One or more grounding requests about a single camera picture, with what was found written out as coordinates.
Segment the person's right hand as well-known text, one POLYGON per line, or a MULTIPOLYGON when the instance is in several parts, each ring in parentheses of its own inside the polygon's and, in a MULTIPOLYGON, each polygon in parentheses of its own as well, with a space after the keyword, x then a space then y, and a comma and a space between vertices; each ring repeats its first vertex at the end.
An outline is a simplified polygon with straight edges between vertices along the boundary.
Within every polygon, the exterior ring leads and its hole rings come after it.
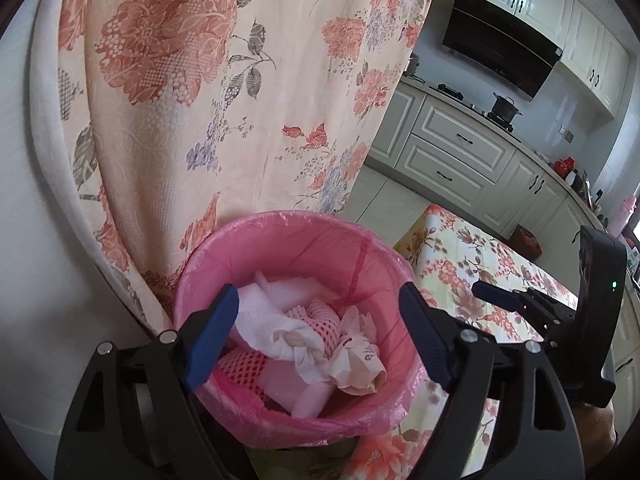
POLYGON ((612 451, 617 436, 614 422, 613 403, 605 408, 590 404, 576 404, 572 407, 576 422, 585 468, 589 469, 612 451))

